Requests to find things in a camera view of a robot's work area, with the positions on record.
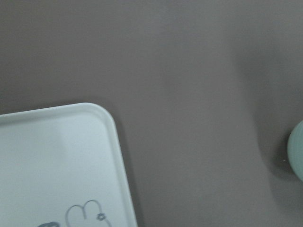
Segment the mint green bowl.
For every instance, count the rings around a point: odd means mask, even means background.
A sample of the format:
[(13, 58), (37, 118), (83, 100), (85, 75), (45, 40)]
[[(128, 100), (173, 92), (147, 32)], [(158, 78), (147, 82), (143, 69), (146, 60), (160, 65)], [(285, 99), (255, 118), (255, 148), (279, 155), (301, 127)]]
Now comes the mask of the mint green bowl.
[(303, 180), (303, 122), (292, 130), (287, 142), (287, 156), (295, 175)]

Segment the cream rabbit tray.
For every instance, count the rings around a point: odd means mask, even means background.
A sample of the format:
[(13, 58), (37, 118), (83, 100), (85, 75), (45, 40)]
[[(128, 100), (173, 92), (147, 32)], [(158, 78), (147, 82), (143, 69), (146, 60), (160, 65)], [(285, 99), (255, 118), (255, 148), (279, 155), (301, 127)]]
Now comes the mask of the cream rabbit tray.
[(116, 125), (92, 103), (0, 117), (3, 227), (135, 227)]

